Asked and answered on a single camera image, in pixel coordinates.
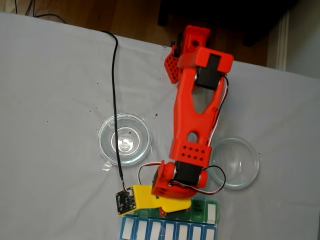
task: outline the baseboard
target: baseboard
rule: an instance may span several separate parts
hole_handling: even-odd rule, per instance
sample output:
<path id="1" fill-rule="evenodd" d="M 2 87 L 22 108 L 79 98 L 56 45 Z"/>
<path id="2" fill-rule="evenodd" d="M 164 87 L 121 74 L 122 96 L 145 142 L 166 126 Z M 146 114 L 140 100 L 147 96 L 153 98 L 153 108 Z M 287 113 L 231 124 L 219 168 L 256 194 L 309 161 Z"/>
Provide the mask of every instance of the baseboard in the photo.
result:
<path id="1" fill-rule="evenodd" d="M 269 34 L 266 66 L 285 71 L 287 64 L 289 11 L 283 15 Z"/>

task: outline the mounting hole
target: mounting hole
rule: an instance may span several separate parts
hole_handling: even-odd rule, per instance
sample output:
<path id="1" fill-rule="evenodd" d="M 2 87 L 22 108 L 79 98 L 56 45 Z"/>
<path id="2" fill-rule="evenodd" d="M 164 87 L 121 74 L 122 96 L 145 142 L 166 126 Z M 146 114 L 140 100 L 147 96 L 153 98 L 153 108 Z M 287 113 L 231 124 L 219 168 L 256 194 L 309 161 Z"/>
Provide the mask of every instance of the mounting hole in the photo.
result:
<path id="1" fill-rule="evenodd" d="M 194 46 L 195 48 L 199 46 L 199 42 L 197 40 L 193 40 L 192 41 L 192 46 Z"/>
<path id="2" fill-rule="evenodd" d="M 197 134 L 195 132 L 190 132 L 188 135 L 188 142 L 197 142 Z"/>

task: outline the petri dish lid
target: petri dish lid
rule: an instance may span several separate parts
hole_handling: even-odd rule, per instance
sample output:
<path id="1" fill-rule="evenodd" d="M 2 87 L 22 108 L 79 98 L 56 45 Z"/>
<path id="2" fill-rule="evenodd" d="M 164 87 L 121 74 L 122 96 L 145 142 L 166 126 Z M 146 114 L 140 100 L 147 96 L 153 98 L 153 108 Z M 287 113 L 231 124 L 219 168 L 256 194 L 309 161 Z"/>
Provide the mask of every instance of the petri dish lid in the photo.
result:
<path id="1" fill-rule="evenodd" d="M 259 157 L 251 144 L 240 137 L 226 137 L 212 145 L 210 164 L 222 168 L 225 173 L 225 187 L 242 189 L 250 185 L 259 171 Z M 215 167 L 208 169 L 213 179 L 222 184 L 224 176 Z"/>
<path id="2" fill-rule="evenodd" d="M 121 165 L 136 164 L 147 155 L 150 149 L 151 131 L 146 123 L 135 115 L 119 113 L 116 116 Z M 98 140 L 102 156 L 111 164 L 118 165 L 114 116 L 102 125 Z"/>

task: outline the white fabric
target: white fabric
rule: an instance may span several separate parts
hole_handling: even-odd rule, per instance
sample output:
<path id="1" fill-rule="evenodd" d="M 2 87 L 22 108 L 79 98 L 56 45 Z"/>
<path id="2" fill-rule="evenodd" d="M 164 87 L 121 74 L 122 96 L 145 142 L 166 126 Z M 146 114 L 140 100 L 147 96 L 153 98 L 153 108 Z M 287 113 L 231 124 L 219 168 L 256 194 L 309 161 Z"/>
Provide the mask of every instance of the white fabric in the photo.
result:
<path id="1" fill-rule="evenodd" d="M 0 14 L 0 239 L 119 238 L 121 183 L 116 167 L 102 170 L 97 140 L 113 115 L 114 45 L 101 32 Z M 177 91 L 163 66 L 169 52 L 119 37 L 118 112 L 151 128 L 144 163 L 169 160 Z M 228 78 L 214 138 L 248 140 L 260 171 L 248 188 L 208 197 L 220 204 L 218 239 L 316 239 L 320 81 L 240 62 Z M 137 184 L 137 168 L 123 170 L 127 186 Z M 142 182 L 151 183 L 154 172 L 142 171 Z"/>

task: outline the wooden floor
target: wooden floor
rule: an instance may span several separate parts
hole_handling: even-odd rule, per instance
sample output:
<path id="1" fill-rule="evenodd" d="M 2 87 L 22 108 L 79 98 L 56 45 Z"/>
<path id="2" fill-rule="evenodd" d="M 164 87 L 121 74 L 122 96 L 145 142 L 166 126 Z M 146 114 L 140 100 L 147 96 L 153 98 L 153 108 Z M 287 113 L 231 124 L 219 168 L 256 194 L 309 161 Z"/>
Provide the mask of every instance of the wooden floor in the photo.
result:
<path id="1" fill-rule="evenodd" d="M 17 0 L 18 14 L 25 14 L 30 0 Z M 158 26 L 160 0 L 36 0 L 35 12 L 57 14 L 67 24 L 169 46 L 186 25 L 211 29 L 210 47 L 231 53 L 235 60 L 266 66 L 268 36 L 253 47 L 243 46 L 243 33 L 171 16 L 166 27 Z M 0 11 L 15 13 L 14 0 L 0 0 Z"/>

